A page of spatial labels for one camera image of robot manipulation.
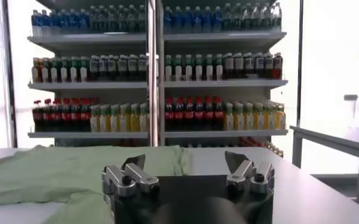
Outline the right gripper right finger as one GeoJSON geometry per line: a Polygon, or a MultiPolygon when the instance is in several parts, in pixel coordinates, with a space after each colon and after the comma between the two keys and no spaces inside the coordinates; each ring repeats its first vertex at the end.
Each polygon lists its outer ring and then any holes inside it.
{"type": "Polygon", "coordinates": [[[226,178],[227,188],[234,192],[244,192],[248,187],[254,194],[267,194],[274,191],[275,170],[271,163],[256,165],[247,156],[225,151],[230,170],[226,178]]]}

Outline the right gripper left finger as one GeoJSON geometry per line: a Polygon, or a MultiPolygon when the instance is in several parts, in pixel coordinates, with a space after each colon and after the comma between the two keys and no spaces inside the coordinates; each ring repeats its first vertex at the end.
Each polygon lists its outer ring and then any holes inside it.
{"type": "Polygon", "coordinates": [[[159,179],[146,173],[144,164],[146,155],[127,158],[121,167],[105,166],[101,172],[102,191],[105,195],[117,195],[127,198],[137,193],[158,194],[159,179]]]}

